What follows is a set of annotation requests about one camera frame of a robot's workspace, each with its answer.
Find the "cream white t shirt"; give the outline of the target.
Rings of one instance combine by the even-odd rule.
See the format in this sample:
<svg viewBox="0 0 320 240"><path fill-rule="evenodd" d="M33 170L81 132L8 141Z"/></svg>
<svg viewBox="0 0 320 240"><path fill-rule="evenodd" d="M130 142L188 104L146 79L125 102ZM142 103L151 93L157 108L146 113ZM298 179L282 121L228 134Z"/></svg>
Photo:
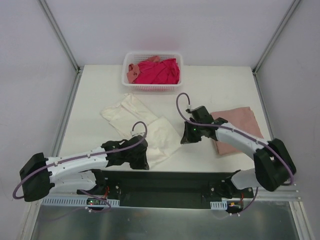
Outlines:
<svg viewBox="0 0 320 240"><path fill-rule="evenodd" d="M157 117L131 93L114 105L102 109L100 115L124 139L129 140L147 131L146 157L151 170L181 147L181 137L171 123L165 117Z"/></svg>

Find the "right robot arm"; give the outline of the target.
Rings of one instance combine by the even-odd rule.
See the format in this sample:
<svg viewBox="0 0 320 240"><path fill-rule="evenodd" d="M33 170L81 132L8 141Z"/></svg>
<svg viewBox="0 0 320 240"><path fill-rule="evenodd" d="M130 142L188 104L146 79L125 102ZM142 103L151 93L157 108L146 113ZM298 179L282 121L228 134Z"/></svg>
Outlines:
<svg viewBox="0 0 320 240"><path fill-rule="evenodd" d="M184 122L181 144L193 144L206 137L225 143L246 154L253 160L254 167L237 170L214 186L215 193L231 199L243 189L262 187L269 192L283 184L292 184L296 166L285 146L278 138L265 140L236 128L224 118L214 119L206 107L187 109L191 115Z"/></svg>

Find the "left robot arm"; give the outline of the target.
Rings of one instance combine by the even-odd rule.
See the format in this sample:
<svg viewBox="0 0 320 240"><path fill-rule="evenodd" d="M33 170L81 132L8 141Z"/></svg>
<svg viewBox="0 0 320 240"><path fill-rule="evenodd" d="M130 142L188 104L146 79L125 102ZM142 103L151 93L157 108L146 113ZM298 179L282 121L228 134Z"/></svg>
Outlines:
<svg viewBox="0 0 320 240"><path fill-rule="evenodd" d="M133 170L149 170L148 143L141 135L119 141L109 140L101 146L67 157L45 157L34 154L19 171L23 195L13 194L15 199L34 202L46 197L57 181L81 172L121 166L128 163Z"/></svg>

